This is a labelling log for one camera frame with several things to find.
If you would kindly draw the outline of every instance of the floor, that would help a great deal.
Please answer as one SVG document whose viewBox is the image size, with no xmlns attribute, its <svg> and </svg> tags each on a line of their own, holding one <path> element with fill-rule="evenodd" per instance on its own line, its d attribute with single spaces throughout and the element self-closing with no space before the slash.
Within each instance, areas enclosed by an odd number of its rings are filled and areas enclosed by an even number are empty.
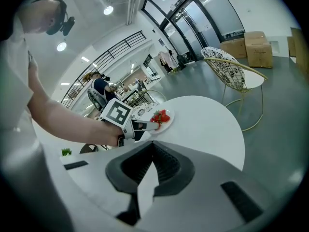
<svg viewBox="0 0 309 232">
<path fill-rule="evenodd" d="M 246 59 L 239 62 L 248 64 Z M 263 84 L 264 116 L 255 128 L 243 133 L 243 171 L 279 198 L 297 187 L 307 168 L 309 82 L 289 58 L 274 57 L 273 69 L 256 69 L 268 77 Z M 199 61 L 162 78 L 152 89 L 162 92 L 168 100 L 199 95 L 221 102 L 224 84 L 204 61 Z M 239 98 L 237 91 L 227 87 L 224 105 Z M 228 109 L 237 115 L 239 105 L 236 102 Z M 238 119 L 240 126 L 253 125 L 260 113 L 261 89 L 256 88 L 246 95 Z"/>
</svg>

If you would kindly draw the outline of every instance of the person in background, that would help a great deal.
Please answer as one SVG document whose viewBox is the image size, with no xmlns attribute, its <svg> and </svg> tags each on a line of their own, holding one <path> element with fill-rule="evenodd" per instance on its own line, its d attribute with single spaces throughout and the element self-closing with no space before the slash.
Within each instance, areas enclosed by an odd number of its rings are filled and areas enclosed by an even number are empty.
<svg viewBox="0 0 309 232">
<path fill-rule="evenodd" d="M 44 130 L 64 140 L 117 146 L 118 136 L 123 134 L 120 127 L 73 113 L 52 100 L 39 80 L 39 67 L 28 49 L 25 34 L 53 35 L 60 31 L 66 36 L 75 23 L 74 17 L 64 21 L 68 16 L 66 8 L 63 0 L 35 0 L 23 5 L 9 32 L 1 38 L 0 76 L 15 84 L 4 83 L 6 89 L 0 90 L 0 129 L 13 130 L 25 125 L 28 130 L 33 129 L 32 118 Z M 12 105 L 19 110 L 11 109 Z"/>
<path fill-rule="evenodd" d="M 93 72 L 91 87 L 93 87 L 101 95 L 105 95 L 107 101 L 109 102 L 113 98 L 117 99 L 117 96 L 115 95 L 117 87 L 109 85 L 106 81 L 104 81 L 103 80 L 104 76 L 105 75 L 104 74 L 101 75 L 100 72 Z"/>
</svg>

